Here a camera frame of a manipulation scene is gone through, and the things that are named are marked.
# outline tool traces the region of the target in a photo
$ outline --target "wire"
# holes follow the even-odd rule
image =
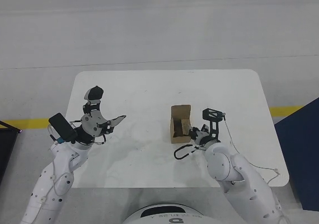
[[[238,151],[236,145],[234,144],[234,141],[233,141],[231,132],[229,131],[228,124],[227,124],[227,121],[226,121],[226,118],[225,118],[225,117],[224,117],[224,123],[226,124],[227,131],[228,131],[229,137],[230,137],[230,139],[231,139],[231,144],[233,145],[233,147],[234,147],[234,149],[237,151],[237,153],[238,153],[238,154],[241,154],[241,153]],[[254,166],[254,167],[256,167],[256,168],[263,169],[263,170],[273,170],[273,171],[276,173],[276,176],[273,177],[273,178],[271,178],[271,179],[267,182],[267,184],[269,184],[272,180],[274,180],[275,178],[277,178],[277,177],[280,175],[279,170],[278,170],[277,168],[273,169],[273,168],[261,167],[261,166],[254,165],[254,164],[252,164],[251,162],[249,162],[249,163],[250,163],[250,165],[252,165],[252,166]]]
[[[54,170],[53,175],[55,176],[55,163],[54,163],[54,160],[53,160],[52,163],[53,163],[53,170]],[[71,182],[71,186],[68,188],[68,190],[67,190],[64,194],[59,195],[59,194],[57,193],[55,184],[56,184],[64,175],[72,175],[72,174],[69,173],[69,172],[65,172],[65,173],[63,173],[63,174],[56,180],[56,182],[55,182],[55,180],[53,180],[54,193],[55,193],[58,197],[62,197],[62,196],[64,196],[66,193],[68,193],[69,190],[70,190],[70,188],[72,187],[72,185],[73,185],[73,183],[74,183],[74,181],[72,181],[72,182]]]
[[[53,127],[53,126],[51,126],[51,124],[48,125],[48,132],[49,132],[49,134],[54,135],[54,132],[53,132],[52,127]]]
[[[290,221],[290,219],[288,218],[288,217],[286,217],[284,214],[282,214],[281,216],[280,216],[280,218],[279,218],[279,220],[278,220],[278,224],[280,224],[280,221],[281,220],[285,220],[285,222],[287,223],[287,224],[292,224],[292,222]]]

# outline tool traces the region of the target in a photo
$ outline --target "white cable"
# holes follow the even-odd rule
[[[53,175],[55,176],[55,163],[54,163],[54,160],[53,160],[53,170],[54,170],[54,172],[53,172]],[[71,186],[70,186],[70,188],[64,193],[64,194],[62,194],[62,195],[59,195],[58,193],[57,193],[57,190],[56,190],[56,187],[55,187],[55,184],[64,176],[64,175],[72,175],[71,173],[69,173],[69,172],[65,172],[65,173],[63,173],[56,181],[55,181],[55,179],[53,180],[53,188],[54,188],[54,192],[55,192],[55,194],[58,196],[58,197],[62,197],[62,196],[64,196],[67,192],[69,192],[69,190],[70,190],[70,188],[72,187],[72,185],[73,185],[73,183],[74,183],[74,181],[72,181],[71,182]]]
[[[48,132],[49,132],[49,134],[54,135],[54,132],[53,132],[52,127],[53,127],[53,126],[51,126],[51,124],[48,125]]]
[[[238,151],[236,145],[234,144],[234,141],[233,141],[231,132],[229,131],[228,124],[227,124],[227,121],[226,121],[225,119],[224,119],[224,122],[225,122],[225,124],[226,124],[229,137],[230,137],[230,139],[231,139],[231,144],[233,145],[233,147],[234,147],[234,149],[237,151],[237,153],[238,153],[238,154],[241,154],[241,153]],[[254,166],[254,167],[256,167],[256,168],[263,169],[263,170],[273,170],[273,171],[276,173],[276,176],[273,177],[273,178],[271,178],[271,179],[267,182],[267,184],[269,184],[272,180],[274,180],[275,178],[277,178],[277,177],[280,175],[279,170],[278,170],[277,168],[273,169],[273,168],[261,167],[261,166],[256,166],[256,165],[252,164],[251,162],[249,162],[249,163],[250,163],[250,165],[252,165],[252,166]]]

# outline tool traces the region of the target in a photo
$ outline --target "yellow floor stripe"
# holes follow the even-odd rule
[[[303,106],[273,106],[269,108],[272,117],[275,116],[289,116]]]
[[[37,119],[22,119],[22,120],[4,120],[5,123],[19,129],[41,129],[47,128],[49,124],[49,118],[37,118]]]
[[[269,108],[271,116],[289,116],[295,111],[302,108],[302,106],[274,106]],[[4,120],[5,123],[10,124],[19,129],[41,129],[47,128],[49,125],[49,118],[36,119],[22,119],[22,120]]]

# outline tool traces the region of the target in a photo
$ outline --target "robot finger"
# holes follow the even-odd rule
[[[119,123],[121,123],[122,121],[123,121],[123,119],[125,119],[126,118],[126,115],[122,115],[122,116],[119,116],[119,117],[117,117],[117,118],[115,118],[115,119],[112,119],[112,120],[110,120],[110,127],[115,127],[115,126],[117,126]]]

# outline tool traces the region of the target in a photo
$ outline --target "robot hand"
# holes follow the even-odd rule
[[[114,127],[126,118],[125,115],[122,115],[112,120],[106,120],[102,116],[100,112],[100,102],[103,93],[103,89],[95,86],[89,89],[84,97],[84,99],[87,100],[87,104],[82,107],[84,116],[81,118],[81,124],[84,131],[93,137],[112,133]]]
[[[95,138],[112,133],[126,116],[119,116],[106,120],[100,112],[100,99],[104,91],[95,86],[87,91],[83,106],[85,115],[79,121],[79,127],[73,128],[59,113],[49,119],[50,124],[60,137],[54,140],[50,151],[55,159],[42,170],[23,216],[21,224],[55,222],[67,193],[74,182],[73,171],[83,165],[88,159],[91,146],[96,143]]]

